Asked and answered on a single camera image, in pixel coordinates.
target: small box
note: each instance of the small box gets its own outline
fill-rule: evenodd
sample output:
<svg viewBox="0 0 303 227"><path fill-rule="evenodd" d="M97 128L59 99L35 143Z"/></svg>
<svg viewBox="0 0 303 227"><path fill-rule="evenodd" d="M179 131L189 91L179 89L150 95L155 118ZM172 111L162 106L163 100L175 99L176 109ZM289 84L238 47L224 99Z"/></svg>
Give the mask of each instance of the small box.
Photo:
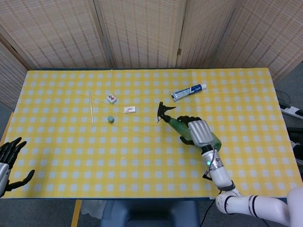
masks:
<svg viewBox="0 0 303 227"><path fill-rule="evenodd" d="M136 112L136 107L135 106L124 107L124 113L134 113L134 112Z"/></svg>
<svg viewBox="0 0 303 227"><path fill-rule="evenodd" d="M111 104L114 104L117 99L116 97L114 97L112 94L110 94L109 96L107 96L107 100L111 103Z"/></svg>

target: power strip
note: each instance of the power strip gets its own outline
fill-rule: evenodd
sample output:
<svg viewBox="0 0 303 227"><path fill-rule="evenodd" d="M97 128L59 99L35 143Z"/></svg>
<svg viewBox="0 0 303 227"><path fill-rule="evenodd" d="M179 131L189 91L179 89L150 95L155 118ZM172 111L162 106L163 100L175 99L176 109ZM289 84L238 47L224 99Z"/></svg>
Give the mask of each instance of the power strip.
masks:
<svg viewBox="0 0 303 227"><path fill-rule="evenodd" d="M283 113L286 113L288 115L291 115L293 117L299 118L299 119L303 119L303 110L300 110L294 106L290 106L290 108L287 108L287 106L279 104L280 105L280 109Z"/></svg>

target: yellow tablecloth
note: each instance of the yellow tablecloth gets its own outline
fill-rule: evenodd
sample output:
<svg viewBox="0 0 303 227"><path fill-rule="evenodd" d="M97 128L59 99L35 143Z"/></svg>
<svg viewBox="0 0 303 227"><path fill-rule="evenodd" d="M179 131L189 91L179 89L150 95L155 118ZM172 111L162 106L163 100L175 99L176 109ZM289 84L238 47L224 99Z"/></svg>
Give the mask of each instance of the yellow tablecloth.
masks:
<svg viewBox="0 0 303 227"><path fill-rule="evenodd" d="M172 91L204 82L207 90L173 102ZM117 98L113 105L109 94ZM215 196L218 190L202 178L200 150L157 123L160 101L177 106L167 112L172 117L208 122L244 195L286 196L302 185L268 69L29 71L6 141L28 141L11 182L36 173L6 197ZM133 105L136 113L124 113Z"/></svg>

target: blue toothpaste tube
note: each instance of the blue toothpaste tube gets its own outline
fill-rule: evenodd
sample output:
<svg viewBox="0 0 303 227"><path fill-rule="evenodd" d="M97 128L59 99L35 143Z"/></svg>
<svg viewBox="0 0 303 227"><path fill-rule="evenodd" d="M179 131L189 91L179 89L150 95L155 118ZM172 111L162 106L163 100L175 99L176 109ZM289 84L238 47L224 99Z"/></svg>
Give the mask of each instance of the blue toothpaste tube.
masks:
<svg viewBox="0 0 303 227"><path fill-rule="evenodd" d="M176 102L177 100L186 97L188 95L192 95L194 93L197 93L199 91L202 91L203 89L206 89L206 84L198 84L189 88L186 88L181 91L175 91L171 93L172 99Z"/></svg>

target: clear plastic rod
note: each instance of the clear plastic rod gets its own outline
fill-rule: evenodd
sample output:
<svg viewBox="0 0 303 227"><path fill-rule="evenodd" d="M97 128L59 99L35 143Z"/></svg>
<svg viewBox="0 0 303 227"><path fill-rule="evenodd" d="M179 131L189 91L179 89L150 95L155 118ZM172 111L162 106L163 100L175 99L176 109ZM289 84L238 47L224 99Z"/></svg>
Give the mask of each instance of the clear plastic rod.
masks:
<svg viewBox="0 0 303 227"><path fill-rule="evenodd" d="M91 127L95 127L94 124L94 111L93 111L93 100L91 98L91 91L89 91L89 106L90 106L90 119L91 119Z"/></svg>

